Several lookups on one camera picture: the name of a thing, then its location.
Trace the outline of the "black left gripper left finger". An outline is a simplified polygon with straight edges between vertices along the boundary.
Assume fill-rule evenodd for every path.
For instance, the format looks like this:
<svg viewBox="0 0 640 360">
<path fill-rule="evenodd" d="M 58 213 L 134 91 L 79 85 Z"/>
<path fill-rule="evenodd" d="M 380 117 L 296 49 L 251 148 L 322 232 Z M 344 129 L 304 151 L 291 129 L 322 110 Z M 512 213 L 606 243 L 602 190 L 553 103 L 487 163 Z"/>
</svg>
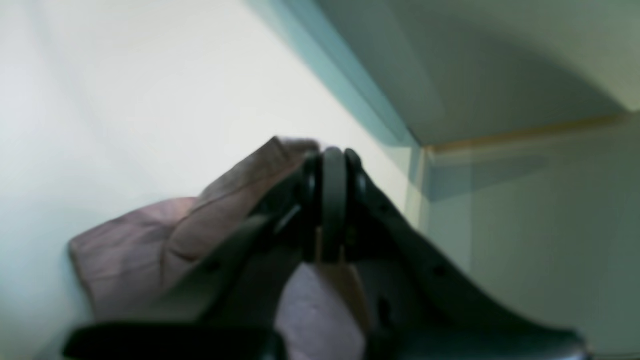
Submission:
<svg viewBox="0 0 640 360">
<path fill-rule="evenodd" d="M 335 150 L 309 154 L 221 246 L 150 305 L 73 331 L 69 360 L 285 360 L 275 330 L 302 262 L 335 260 Z"/>
</svg>

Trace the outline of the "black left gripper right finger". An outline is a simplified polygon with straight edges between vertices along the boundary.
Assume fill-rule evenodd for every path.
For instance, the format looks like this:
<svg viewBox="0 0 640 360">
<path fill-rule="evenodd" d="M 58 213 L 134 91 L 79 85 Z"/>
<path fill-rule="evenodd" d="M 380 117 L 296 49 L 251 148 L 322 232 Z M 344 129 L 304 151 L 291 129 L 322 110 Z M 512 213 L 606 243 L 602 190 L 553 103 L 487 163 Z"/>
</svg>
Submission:
<svg viewBox="0 0 640 360">
<path fill-rule="evenodd" d="M 420 235 L 378 189 L 354 150 L 334 150 L 334 261 L 400 276 L 374 291 L 375 328 L 364 360 L 586 360 L 573 330 L 536 324 L 504 308 Z"/>
</svg>

